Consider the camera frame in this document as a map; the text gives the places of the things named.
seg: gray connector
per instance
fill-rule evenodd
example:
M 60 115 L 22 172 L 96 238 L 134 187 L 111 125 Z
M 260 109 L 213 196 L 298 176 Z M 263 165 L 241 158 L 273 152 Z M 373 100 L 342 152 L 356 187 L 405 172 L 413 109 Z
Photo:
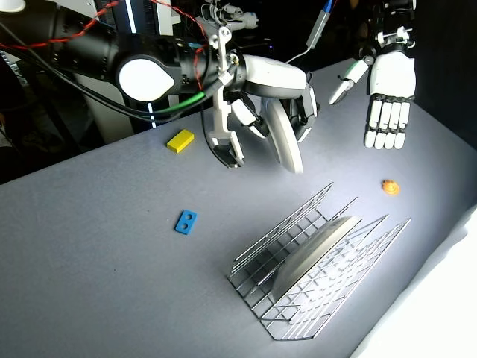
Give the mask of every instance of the gray connector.
M 315 48 L 318 39 L 321 37 L 321 33 L 326 25 L 326 22 L 329 19 L 329 13 L 325 11 L 320 11 L 320 15 L 316 19 L 315 25 L 313 26 L 312 32 L 310 33 L 309 38 L 306 41 L 306 47 Z

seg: white plate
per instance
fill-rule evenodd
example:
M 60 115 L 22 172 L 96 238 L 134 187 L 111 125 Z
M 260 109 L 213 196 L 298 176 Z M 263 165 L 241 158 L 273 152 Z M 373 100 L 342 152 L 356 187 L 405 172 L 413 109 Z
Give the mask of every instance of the white plate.
M 355 216 L 345 216 L 327 222 L 287 257 L 278 271 L 272 289 L 275 300 L 278 301 L 359 222 L 360 219 Z
M 270 131 L 268 138 L 278 161 L 292 173 L 303 173 L 297 139 L 280 101 L 275 98 L 264 98 L 261 114 Z

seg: blue block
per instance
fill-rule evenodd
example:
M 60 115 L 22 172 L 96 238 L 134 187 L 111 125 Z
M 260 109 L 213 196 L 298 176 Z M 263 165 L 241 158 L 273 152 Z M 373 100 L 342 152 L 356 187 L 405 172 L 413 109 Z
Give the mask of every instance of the blue block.
M 196 213 L 194 213 L 193 211 L 184 210 L 179 218 L 179 221 L 176 224 L 175 230 L 179 233 L 189 235 L 192 230 L 192 227 L 194 226 L 196 218 Z

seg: white robotic hand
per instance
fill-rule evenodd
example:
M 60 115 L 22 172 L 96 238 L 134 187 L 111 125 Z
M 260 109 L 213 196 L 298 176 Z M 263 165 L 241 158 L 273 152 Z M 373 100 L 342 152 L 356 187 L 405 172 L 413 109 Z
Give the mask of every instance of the white robotic hand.
M 376 149 L 401 149 L 414 99 L 414 58 L 400 51 L 379 55 L 371 70 L 370 108 L 364 145 Z

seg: blue cable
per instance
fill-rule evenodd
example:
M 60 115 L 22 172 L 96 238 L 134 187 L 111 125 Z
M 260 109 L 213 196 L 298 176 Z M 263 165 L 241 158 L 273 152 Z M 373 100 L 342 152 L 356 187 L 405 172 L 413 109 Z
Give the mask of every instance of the blue cable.
M 333 0 L 328 0 L 328 2 L 325 4 L 325 7 L 323 8 L 323 11 L 325 13 L 331 13 L 331 5 L 333 4 Z

